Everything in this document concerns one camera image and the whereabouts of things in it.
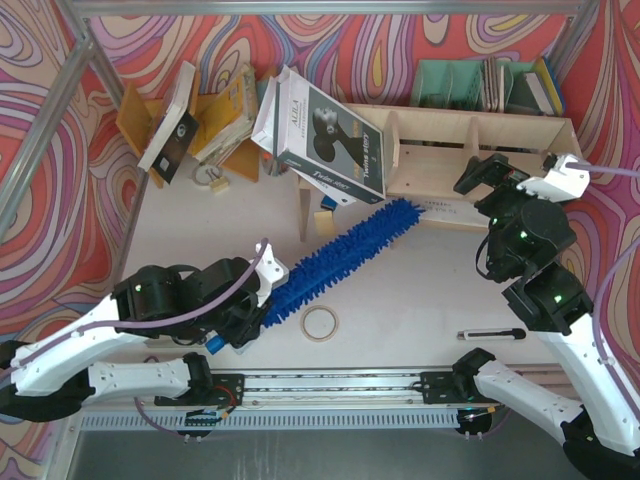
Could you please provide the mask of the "blue microfiber duster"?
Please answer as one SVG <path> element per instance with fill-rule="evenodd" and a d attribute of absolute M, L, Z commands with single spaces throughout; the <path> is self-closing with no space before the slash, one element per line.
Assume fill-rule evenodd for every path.
<path fill-rule="evenodd" d="M 260 317 L 261 325 L 269 328 L 282 323 L 337 285 L 417 225 L 424 212 L 416 203 L 395 199 L 347 233 L 302 258 L 290 271 L 288 281 L 271 293 L 269 308 Z"/>

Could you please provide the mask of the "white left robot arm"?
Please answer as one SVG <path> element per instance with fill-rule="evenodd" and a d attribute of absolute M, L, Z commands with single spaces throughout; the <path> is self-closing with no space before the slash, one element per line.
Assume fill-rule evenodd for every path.
<path fill-rule="evenodd" d="M 271 292 L 287 274 L 267 257 L 225 258 L 205 269 L 143 267 L 58 332 L 35 343 L 2 343 L 8 383 L 1 389 L 1 412 L 50 422 L 123 397 L 153 397 L 160 406 L 218 405 L 223 387 L 202 354 L 190 351 L 156 364 L 107 358 L 161 337 L 188 347 L 212 339 L 211 351 L 242 348 L 258 338 Z"/>

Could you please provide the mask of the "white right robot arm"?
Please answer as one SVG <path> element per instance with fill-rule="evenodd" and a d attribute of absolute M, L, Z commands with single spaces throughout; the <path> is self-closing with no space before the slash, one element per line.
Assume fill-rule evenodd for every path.
<path fill-rule="evenodd" d="M 423 373 L 413 389 L 427 404 L 500 403 L 552 436 L 585 477 L 635 479 L 638 392 L 600 328 L 600 300 L 558 260 L 576 239 L 564 207 L 584 194 L 591 167 L 572 154 L 549 154 L 543 170 L 529 175 L 500 153 L 472 157 L 454 189 L 490 188 L 475 204 L 489 220 L 477 272 L 504 285 L 509 308 L 552 353 L 576 398 L 543 388 L 481 348 L 449 373 Z"/>

